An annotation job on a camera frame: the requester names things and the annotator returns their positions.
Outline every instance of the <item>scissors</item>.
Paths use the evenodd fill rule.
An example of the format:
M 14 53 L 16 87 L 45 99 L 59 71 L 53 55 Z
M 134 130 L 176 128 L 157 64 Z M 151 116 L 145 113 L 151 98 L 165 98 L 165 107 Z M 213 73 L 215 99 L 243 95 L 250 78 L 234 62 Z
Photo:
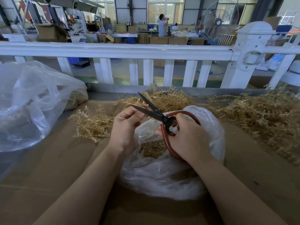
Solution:
M 180 155 L 177 154 L 177 152 L 174 151 L 174 149 L 171 147 L 168 135 L 170 136 L 176 136 L 175 133 L 173 133 L 172 131 L 170 131 L 170 127 L 176 127 L 179 131 L 179 125 L 178 122 L 176 120 L 176 117 L 174 115 L 178 114 L 178 113 L 182 113 L 182 114 L 186 114 L 188 116 L 190 116 L 198 125 L 201 125 L 199 120 L 190 112 L 188 111 L 184 111 L 184 110 L 179 110 L 179 111 L 174 111 L 171 113 L 168 113 L 166 115 L 164 115 L 156 106 L 153 105 L 152 102 L 150 102 L 145 96 L 143 96 L 142 94 L 140 94 L 138 92 L 138 94 L 140 95 L 140 97 L 145 101 L 145 103 L 147 103 L 149 105 L 149 107 L 152 109 L 152 111 L 147 110 L 145 108 L 139 107 L 139 106 L 135 106 L 132 105 L 135 109 L 137 109 L 138 111 L 146 114 L 149 117 L 152 117 L 158 121 L 161 121 L 162 124 L 160 125 L 161 127 L 161 131 L 163 133 L 163 139 L 165 141 L 166 147 L 168 149 L 168 151 L 170 152 L 170 154 L 172 156 L 174 156 L 176 159 L 180 160 L 180 161 L 185 161 L 184 159 L 182 159 L 180 157 Z

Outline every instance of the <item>black scissor blade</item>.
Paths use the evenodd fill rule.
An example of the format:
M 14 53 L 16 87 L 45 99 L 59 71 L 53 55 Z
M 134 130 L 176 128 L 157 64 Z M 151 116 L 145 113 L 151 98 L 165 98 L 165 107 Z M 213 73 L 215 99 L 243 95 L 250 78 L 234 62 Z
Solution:
M 154 112 L 152 112 L 152 111 L 150 111 L 150 110 L 147 110 L 147 109 L 145 109 L 145 108 L 141 108 L 141 107 L 139 107 L 139 106 L 135 106 L 135 105 L 132 105 L 132 106 L 133 106 L 135 109 L 137 109 L 138 111 L 144 113 L 145 115 L 147 115 L 147 116 L 149 116 L 149 117 L 152 117 L 152 118 L 154 118 L 154 119 L 156 119 L 156 120 L 158 120 L 158 121 L 163 122 L 164 116 L 158 115 L 158 114 L 156 114 L 156 113 L 154 113 Z
M 145 96 L 143 96 L 141 93 L 138 92 L 140 97 L 149 105 L 149 107 L 158 115 L 163 115 L 162 112 L 159 111 L 159 109 L 153 105 L 152 102 L 150 102 Z

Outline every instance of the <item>red scissor handle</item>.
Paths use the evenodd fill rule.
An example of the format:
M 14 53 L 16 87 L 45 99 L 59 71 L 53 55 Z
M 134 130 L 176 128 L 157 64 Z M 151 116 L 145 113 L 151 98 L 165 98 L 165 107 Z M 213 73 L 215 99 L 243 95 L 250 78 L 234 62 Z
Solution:
M 182 113 L 182 114 L 190 116 L 198 125 L 201 125 L 201 123 L 199 122 L 199 120 L 192 113 L 190 113 L 188 111 L 184 111 L 184 110 L 174 111 L 174 112 L 166 114 L 166 116 L 167 117 L 171 117 L 171 116 L 174 116 L 174 115 L 176 115 L 178 113 Z M 174 149 L 171 147 L 171 144 L 170 144 L 170 141 L 169 141 L 169 138 L 168 138 L 168 133 L 167 133 L 167 131 L 165 129 L 165 125 L 161 124 L 160 127 L 161 127 L 161 131 L 163 133 L 163 139 L 165 141 L 165 144 L 166 144 L 167 149 L 170 152 L 170 154 L 172 156 L 174 156 L 176 159 L 185 162 L 185 160 L 183 158 L 181 158 L 180 155 L 178 155 L 177 152 L 174 151 Z M 170 136 L 176 136 L 176 134 L 173 133 L 173 132 L 171 132 Z

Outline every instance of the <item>standing fan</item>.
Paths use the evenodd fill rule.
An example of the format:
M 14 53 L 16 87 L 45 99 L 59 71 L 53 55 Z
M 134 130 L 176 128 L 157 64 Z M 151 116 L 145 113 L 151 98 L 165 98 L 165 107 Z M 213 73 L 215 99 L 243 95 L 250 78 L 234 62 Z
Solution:
M 215 44 L 220 27 L 237 25 L 238 17 L 238 7 L 231 0 L 219 0 L 208 7 L 200 24 L 204 27 L 204 34 L 211 39 L 211 45 Z

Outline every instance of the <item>transparent plastic bag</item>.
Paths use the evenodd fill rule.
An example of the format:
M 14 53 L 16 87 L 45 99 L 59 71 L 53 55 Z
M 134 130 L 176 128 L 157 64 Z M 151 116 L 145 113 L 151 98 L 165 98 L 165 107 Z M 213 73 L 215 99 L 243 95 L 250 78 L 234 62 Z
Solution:
M 218 119 L 207 109 L 187 106 L 186 110 L 197 117 L 201 126 L 211 137 L 210 152 L 223 162 L 225 155 L 224 129 Z M 143 156 L 139 152 L 141 144 L 162 138 L 154 133 L 161 122 L 150 119 L 135 130 L 136 150 L 128 156 L 121 168 L 121 184 L 138 193 L 153 197 L 167 197 L 175 200 L 196 200 L 206 188 L 187 162 L 181 162 L 165 153 L 157 159 Z
M 38 61 L 0 65 L 0 151 L 47 136 L 64 109 L 88 100 L 85 83 Z

